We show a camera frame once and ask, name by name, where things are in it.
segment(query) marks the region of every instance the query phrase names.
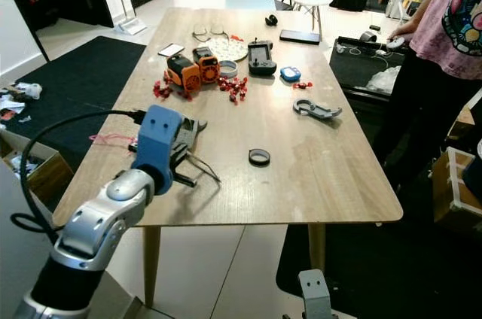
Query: smartphone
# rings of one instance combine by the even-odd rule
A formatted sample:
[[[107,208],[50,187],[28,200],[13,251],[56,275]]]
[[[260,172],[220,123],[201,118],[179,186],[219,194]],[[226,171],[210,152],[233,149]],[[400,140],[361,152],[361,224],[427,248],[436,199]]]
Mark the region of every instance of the smartphone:
[[[279,40],[306,44],[319,44],[319,34],[311,32],[288,31],[287,29],[283,29],[279,35]]]
[[[157,52],[157,54],[159,56],[171,57],[171,56],[174,56],[175,54],[181,52],[183,49],[184,49],[183,46],[180,46],[179,44],[171,43],[166,48],[163,48],[162,50]]]

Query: plastic bag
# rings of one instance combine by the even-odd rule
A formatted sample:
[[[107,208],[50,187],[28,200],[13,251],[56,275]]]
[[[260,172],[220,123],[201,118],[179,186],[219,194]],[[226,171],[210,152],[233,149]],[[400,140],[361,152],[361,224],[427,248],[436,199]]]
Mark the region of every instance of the plastic bag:
[[[384,93],[392,93],[395,79],[400,72],[400,65],[396,67],[390,67],[383,72],[374,74],[371,80],[367,84],[369,90],[381,91]]]

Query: black remote control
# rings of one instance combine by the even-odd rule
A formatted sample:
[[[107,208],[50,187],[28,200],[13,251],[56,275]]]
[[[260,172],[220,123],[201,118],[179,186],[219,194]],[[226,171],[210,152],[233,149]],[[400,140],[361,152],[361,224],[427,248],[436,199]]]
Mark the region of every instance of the black remote control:
[[[276,71],[276,63],[271,60],[272,41],[258,41],[248,44],[249,73],[271,76]]]

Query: blue tape measure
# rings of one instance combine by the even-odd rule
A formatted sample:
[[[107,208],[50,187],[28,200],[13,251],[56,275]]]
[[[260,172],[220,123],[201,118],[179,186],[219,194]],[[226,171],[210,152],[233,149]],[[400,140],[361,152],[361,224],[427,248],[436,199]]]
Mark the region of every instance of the blue tape measure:
[[[286,82],[296,82],[300,80],[301,72],[296,67],[284,67],[281,68],[281,77]]]

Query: black pants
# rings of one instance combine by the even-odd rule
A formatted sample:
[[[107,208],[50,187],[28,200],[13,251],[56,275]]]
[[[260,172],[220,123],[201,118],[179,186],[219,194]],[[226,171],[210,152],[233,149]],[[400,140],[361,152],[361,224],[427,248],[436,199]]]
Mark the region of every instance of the black pants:
[[[436,63],[410,50],[395,81],[383,126],[374,140],[374,153],[384,163],[411,127],[408,148],[386,168],[392,186],[415,178],[434,156],[453,121],[482,81],[450,76]]]

